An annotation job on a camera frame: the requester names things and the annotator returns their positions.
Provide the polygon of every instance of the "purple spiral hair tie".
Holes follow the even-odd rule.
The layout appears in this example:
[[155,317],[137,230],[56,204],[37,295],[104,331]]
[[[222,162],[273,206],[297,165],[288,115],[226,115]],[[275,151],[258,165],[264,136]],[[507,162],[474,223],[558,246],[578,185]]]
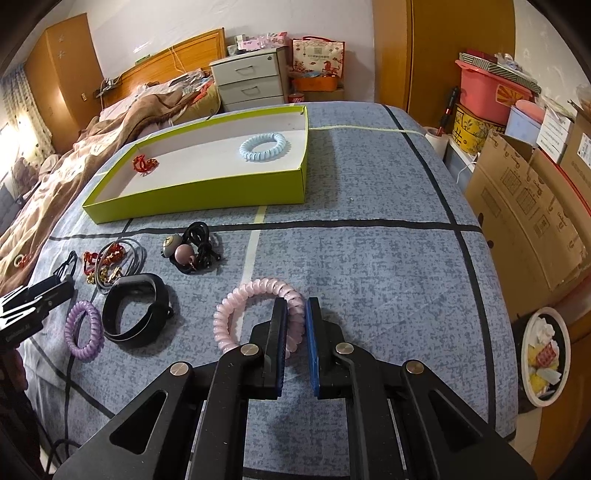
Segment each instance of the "purple spiral hair tie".
[[[81,315],[86,312],[90,317],[90,339],[85,347],[79,348],[74,341],[74,331]],[[76,303],[66,319],[64,327],[64,338],[70,352],[78,360],[83,362],[92,362],[100,353],[105,345],[105,335],[103,325],[100,321],[100,313],[96,307],[89,301],[79,301]]]

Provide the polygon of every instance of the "blue gray bedsheet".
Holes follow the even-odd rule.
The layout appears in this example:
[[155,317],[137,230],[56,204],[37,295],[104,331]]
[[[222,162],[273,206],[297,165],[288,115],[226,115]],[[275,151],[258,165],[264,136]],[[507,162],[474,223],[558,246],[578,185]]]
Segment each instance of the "blue gray bedsheet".
[[[511,328],[487,244],[454,179],[422,135],[391,131],[420,129],[401,110],[352,102],[308,108],[306,203],[267,207],[259,231],[251,226],[264,210],[257,207],[95,225],[81,205],[98,177],[71,205],[31,281],[47,277],[70,250],[81,257],[133,236],[148,251],[144,271],[168,284],[177,314],[153,345],[124,351],[107,341],[94,362],[74,361],[63,340],[66,314],[78,300],[99,309],[104,301],[86,284],[79,262],[75,297],[21,347],[29,398],[53,439],[84,442],[175,361],[217,360],[215,305],[249,268],[252,278],[282,278],[304,296],[320,297],[325,318],[340,324],[346,339],[380,360],[422,360],[497,432],[514,431]],[[319,129],[331,125],[370,128]],[[189,277],[159,253],[164,237],[195,220],[212,227],[224,261]],[[249,243],[256,255],[245,260]],[[243,341],[254,324],[268,320],[271,306],[270,299],[248,305]],[[127,306],[122,327],[143,312],[145,305]],[[81,338],[87,333],[84,326]],[[262,478],[262,471],[348,474],[345,405],[313,398],[305,339],[287,362],[283,396],[251,403],[244,464],[249,478]]]

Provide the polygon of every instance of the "bed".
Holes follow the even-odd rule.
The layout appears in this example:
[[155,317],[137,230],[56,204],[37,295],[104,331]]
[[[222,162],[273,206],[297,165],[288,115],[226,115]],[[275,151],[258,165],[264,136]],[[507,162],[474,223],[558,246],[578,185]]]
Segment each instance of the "bed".
[[[323,316],[376,358],[425,362],[500,435],[514,434],[511,327],[488,246],[454,179],[418,124],[399,109],[354,102],[310,103],[308,109],[303,205],[95,225],[82,203],[111,166],[107,162],[68,208],[43,247],[33,282],[71,250],[81,256],[130,236],[146,247],[144,271],[168,285],[177,314],[150,346],[124,351],[107,341],[95,361],[74,361],[63,340],[67,312],[78,300],[99,309],[104,302],[85,282],[79,262],[74,298],[54,309],[45,328],[20,348],[27,394],[52,439],[86,441],[175,361],[217,360],[215,305],[242,279],[264,276],[318,296]],[[167,235],[196,220],[210,225],[224,260],[212,272],[186,276],[159,252]],[[271,305],[271,299],[248,304],[243,341],[253,325],[269,319]],[[127,305],[122,328],[144,311],[141,303]],[[88,334],[83,325],[80,337]],[[287,362],[282,397],[249,407],[244,466],[245,477],[255,479],[348,475],[345,404],[313,398],[305,338]]]
[[[225,54],[224,30],[219,28],[121,74],[119,86],[103,99],[109,106],[81,132],[72,150],[40,176],[38,189],[0,236],[1,294],[27,283],[51,229],[115,151],[159,129],[217,113],[217,88],[203,70]],[[176,79],[179,74],[186,78]],[[20,255],[27,261],[17,266]]]

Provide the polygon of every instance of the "spiral hair tie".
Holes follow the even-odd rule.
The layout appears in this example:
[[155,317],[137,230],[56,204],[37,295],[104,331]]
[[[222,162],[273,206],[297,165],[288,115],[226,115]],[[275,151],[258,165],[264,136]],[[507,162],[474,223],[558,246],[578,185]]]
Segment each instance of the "spiral hair tie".
[[[277,144],[269,150],[264,150],[262,152],[252,151],[257,145],[273,141],[277,142]],[[259,134],[249,138],[240,145],[240,155],[242,155],[242,158],[249,161],[269,160],[283,152],[286,145],[287,140],[285,140],[285,137],[281,134]]]
[[[74,341],[74,331],[84,312],[90,317],[90,339],[85,347],[79,348]],[[72,307],[64,327],[64,338],[70,352],[78,360],[92,362],[99,355],[105,345],[105,335],[100,321],[100,313],[92,303],[79,301]]]
[[217,346],[226,353],[238,345],[230,338],[228,319],[234,310],[246,305],[246,300],[254,295],[270,293],[287,300],[288,325],[285,358],[289,358],[301,343],[304,335],[304,300],[294,287],[277,278],[257,278],[243,283],[228,294],[213,314],[213,338]]

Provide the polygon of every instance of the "orange basket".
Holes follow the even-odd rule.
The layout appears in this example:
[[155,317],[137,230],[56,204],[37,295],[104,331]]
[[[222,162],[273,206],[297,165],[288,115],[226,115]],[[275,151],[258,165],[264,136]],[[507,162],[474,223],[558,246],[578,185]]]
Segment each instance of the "orange basket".
[[294,89],[298,92],[334,92],[338,83],[338,77],[304,77],[294,79]]

